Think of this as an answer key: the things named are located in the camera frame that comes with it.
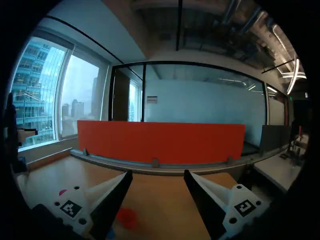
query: window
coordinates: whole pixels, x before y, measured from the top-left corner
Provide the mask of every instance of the window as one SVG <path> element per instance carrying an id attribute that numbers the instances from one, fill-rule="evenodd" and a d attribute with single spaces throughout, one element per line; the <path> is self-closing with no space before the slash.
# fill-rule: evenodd
<path id="1" fill-rule="evenodd" d="M 140 122 L 141 121 L 141 86 L 139 86 L 132 79 L 130 80 L 129 88 L 129 108 L 128 108 L 128 121 Z"/>
<path id="2" fill-rule="evenodd" d="M 55 140 L 52 106 L 66 51 L 55 43 L 33 37 L 21 56 L 11 89 L 17 125 L 36 128 L 39 134 L 27 138 L 22 147 Z"/>
<path id="3" fill-rule="evenodd" d="M 77 120 L 99 120 L 108 65 L 76 51 L 70 57 L 60 104 L 62 138 L 78 133 Z"/>
<path id="4" fill-rule="evenodd" d="M 30 69 L 33 63 L 32 59 L 22 58 L 19 63 L 19 68 L 27 68 Z"/>
<path id="5" fill-rule="evenodd" d="M 21 148 L 78 133 L 77 120 L 100 120 L 108 62 L 85 46 L 37 30 L 28 42 L 12 80 L 20 128 L 37 136 Z"/>

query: orange divider panel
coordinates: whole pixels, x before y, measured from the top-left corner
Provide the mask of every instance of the orange divider panel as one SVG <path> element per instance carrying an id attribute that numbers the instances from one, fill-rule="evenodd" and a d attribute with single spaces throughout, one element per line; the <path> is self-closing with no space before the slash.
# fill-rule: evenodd
<path id="1" fill-rule="evenodd" d="M 204 164 L 241 157 L 242 124 L 78 120 L 79 149 L 118 160 Z"/>

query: window frame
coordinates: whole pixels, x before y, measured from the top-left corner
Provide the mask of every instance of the window frame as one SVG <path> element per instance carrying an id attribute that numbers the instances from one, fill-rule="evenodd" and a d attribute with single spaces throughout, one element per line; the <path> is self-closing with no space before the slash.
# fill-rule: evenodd
<path id="1" fill-rule="evenodd" d="M 99 72 L 98 72 L 98 81 L 99 81 L 99 86 L 101 86 L 99 88 L 99 96 L 101 99 L 101 103 L 100 103 L 100 108 L 101 110 L 98 111 L 98 116 L 97 116 L 97 120 L 101 120 L 101 114 L 102 114 L 102 106 L 103 106 L 103 95 L 104 95 L 104 88 L 106 86 L 106 81 L 107 81 L 107 74 L 108 74 L 108 69 L 111 66 L 111 62 L 109 62 L 108 60 L 106 60 L 104 57 L 100 56 L 98 53 L 96 53 L 95 51 L 91 50 L 90 48 L 79 44 L 78 42 L 76 42 L 73 39 L 68 38 L 67 36 L 61 36 L 58 33 L 55 32 L 51 32 L 50 29 L 46 29 L 43 27 L 38 27 L 34 30 L 34 32 L 30 35 L 30 37 L 26 40 L 25 45 L 23 46 L 22 51 L 20 52 L 19 58 L 17 59 L 16 65 L 14 67 L 14 70 L 12 71 L 12 75 L 11 75 L 11 85 L 9 88 L 9 92 L 12 91 L 12 87 L 14 84 L 14 79 L 15 79 L 15 73 L 19 67 L 20 61 L 22 59 L 22 56 L 24 55 L 25 51 L 27 50 L 28 44 L 30 42 L 30 40 L 33 38 L 41 38 L 43 40 L 49 41 L 53 44 L 56 44 L 57 46 L 60 46 L 60 48 L 65 48 L 65 54 L 64 54 L 64 58 L 62 61 L 62 65 L 61 65 L 61 69 L 60 72 L 58 74 L 58 78 L 57 78 L 57 83 L 56 86 L 54 88 L 54 92 L 53 92 L 53 110 L 52 110 L 52 114 L 53 114 L 53 118 L 52 118 L 52 129 L 53 129 L 53 138 L 55 140 L 52 141 L 47 141 L 47 142 L 42 142 L 39 144 L 34 144 L 31 146 L 25 146 L 23 148 L 19 148 L 18 151 L 24 151 L 24 150 L 28 150 L 28 149 L 32 149 L 32 148 L 36 148 L 39 146 L 44 146 L 47 144 L 51 144 L 54 142 L 58 142 L 58 141 L 62 141 L 65 139 L 72 139 L 72 138 L 76 138 L 78 136 L 78 134 L 74 134 L 74 135 L 69 135 L 69 136 L 65 136 L 62 137 L 62 135 L 60 134 L 60 118 L 61 118 L 61 99 L 62 99 L 62 90 L 63 90 L 63 83 L 64 83 L 64 78 L 66 75 L 66 70 L 68 67 L 68 63 L 70 61 L 70 58 L 72 55 L 81 58 L 82 60 L 89 62 L 95 66 L 97 66 L 99 68 Z"/>
<path id="2" fill-rule="evenodd" d="M 68 64 L 70 61 L 71 56 L 75 56 L 77 58 L 82 59 L 83 61 L 86 61 L 96 67 L 99 68 L 98 71 L 98 81 L 102 87 L 100 88 L 100 95 L 101 95 L 101 106 L 100 108 L 102 108 L 102 101 L 103 101 L 103 91 L 104 91 L 104 86 L 105 83 L 107 81 L 107 74 L 108 74 L 108 69 L 110 66 L 110 62 L 108 62 L 107 60 L 105 60 L 103 57 L 101 57 L 100 55 L 98 55 L 97 53 L 93 52 L 92 50 L 90 50 L 87 47 L 84 46 L 79 46 L 79 45 L 74 45 L 74 49 L 72 51 L 69 52 L 70 55 L 68 55 L 68 61 L 66 63 L 64 63 L 65 65 L 63 66 L 63 73 L 61 75 L 61 77 L 59 78 L 59 82 L 58 82 L 58 94 L 56 94 L 57 96 L 57 100 L 56 103 L 57 105 L 55 106 L 55 121 L 56 121 L 56 134 L 58 136 L 58 140 L 65 140 L 65 139 L 71 139 L 71 138 L 76 138 L 78 136 L 78 134 L 72 134 L 72 135 L 67 135 L 67 136 L 62 136 L 62 129 L 61 129 L 61 111 L 62 111 L 62 91 L 63 91 L 63 85 L 64 85 L 64 80 L 65 80 L 65 76 L 66 76 L 66 71 L 68 68 Z M 101 119 L 101 111 L 99 111 L 99 116 L 97 116 L 97 121 L 100 121 Z"/>

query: gray partition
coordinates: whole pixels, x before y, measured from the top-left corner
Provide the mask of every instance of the gray partition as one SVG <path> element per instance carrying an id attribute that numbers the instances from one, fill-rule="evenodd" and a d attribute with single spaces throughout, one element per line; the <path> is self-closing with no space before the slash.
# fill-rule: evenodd
<path id="1" fill-rule="evenodd" d="M 284 125 L 263 125 L 260 152 L 267 152 L 289 143 L 291 127 Z"/>

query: red plastic cup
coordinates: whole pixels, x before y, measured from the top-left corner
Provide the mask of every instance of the red plastic cup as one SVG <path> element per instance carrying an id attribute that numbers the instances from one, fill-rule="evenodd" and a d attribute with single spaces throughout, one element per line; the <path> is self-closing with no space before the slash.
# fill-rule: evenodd
<path id="1" fill-rule="evenodd" d="M 137 226 L 137 213 L 132 209 L 121 208 L 116 218 L 126 229 L 134 229 Z"/>

